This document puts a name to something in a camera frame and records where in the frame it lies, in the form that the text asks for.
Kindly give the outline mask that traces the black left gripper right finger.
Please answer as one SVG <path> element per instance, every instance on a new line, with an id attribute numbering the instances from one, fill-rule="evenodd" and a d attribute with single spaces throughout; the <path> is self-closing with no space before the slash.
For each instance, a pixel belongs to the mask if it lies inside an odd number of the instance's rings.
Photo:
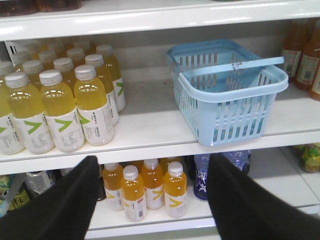
<path id="1" fill-rule="evenodd" d="M 223 240 L 318 240 L 320 220 L 276 197 L 221 153 L 207 170 L 208 204 Z"/>

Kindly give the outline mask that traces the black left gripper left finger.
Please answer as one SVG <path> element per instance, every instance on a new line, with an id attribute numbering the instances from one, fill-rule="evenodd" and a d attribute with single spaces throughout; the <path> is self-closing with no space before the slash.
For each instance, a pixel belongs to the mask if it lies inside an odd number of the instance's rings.
<path id="1" fill-rule="evenodd" d="M 2 240 L 83 240 L 99 191 L 96 156 L 85 157 L 53 187 L 0 220 Z"/>

